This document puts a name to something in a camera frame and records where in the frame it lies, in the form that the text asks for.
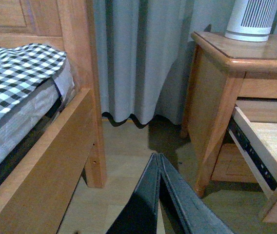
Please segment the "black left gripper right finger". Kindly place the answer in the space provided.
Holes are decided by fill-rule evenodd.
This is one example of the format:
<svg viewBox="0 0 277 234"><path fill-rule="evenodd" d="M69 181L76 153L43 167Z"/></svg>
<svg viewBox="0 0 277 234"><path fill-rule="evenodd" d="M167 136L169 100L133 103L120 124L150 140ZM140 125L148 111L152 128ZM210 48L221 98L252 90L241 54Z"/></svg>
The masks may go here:
<svg viewBox="0 0 277 234"><path fill-rule="evenodd" d="M159 198L185 234L231 234L233 231L197 196L164 154L160 166Z"/></svg>

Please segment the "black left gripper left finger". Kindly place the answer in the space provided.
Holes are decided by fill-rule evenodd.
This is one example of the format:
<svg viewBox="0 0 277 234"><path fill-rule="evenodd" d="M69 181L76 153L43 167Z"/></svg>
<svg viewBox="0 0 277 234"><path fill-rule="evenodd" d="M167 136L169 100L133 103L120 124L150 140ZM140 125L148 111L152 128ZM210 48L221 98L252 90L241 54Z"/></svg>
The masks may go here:
<svg viewBox="0 0 277 234"><path fill-rule="evenodd" d="M108 234L157 232L160 179L158 155L153 153L130 199L108 229Z"/></svg>

